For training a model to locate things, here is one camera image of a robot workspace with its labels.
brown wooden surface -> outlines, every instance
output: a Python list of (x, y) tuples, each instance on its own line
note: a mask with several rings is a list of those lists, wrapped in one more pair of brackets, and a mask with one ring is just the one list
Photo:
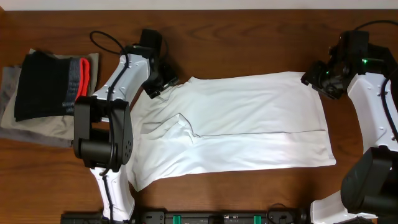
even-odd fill
[[(100, 52), (102, 86), (118, 58), (95, 47), (90, 31), (105, 31), (127, 44), (150, 27), (167, 39), (183, 82), (191, 76), (304, 72), (314, 60), (328, 59), (328, 47), (340, 32), (397, 16), (398, 11), (351, 10), (5, 12), (0, 17), (0, 67), (21, 63), (29, 48), (68, 55)], [(396, 27), (368, 30), (372, 43), (389, 47), (398, 58)], [(337, 165), (163, 179), (134, 194), (137, 204), (170, 211), (265, 210), (277, 202), (307, 206), (335, 193), (363, 145), (350, 100), (322, 102)], [(102, 207), (94, 178), (72, 149), (10, 140), (0, 144), (0, 223), (59, 223), (63, 211)]]

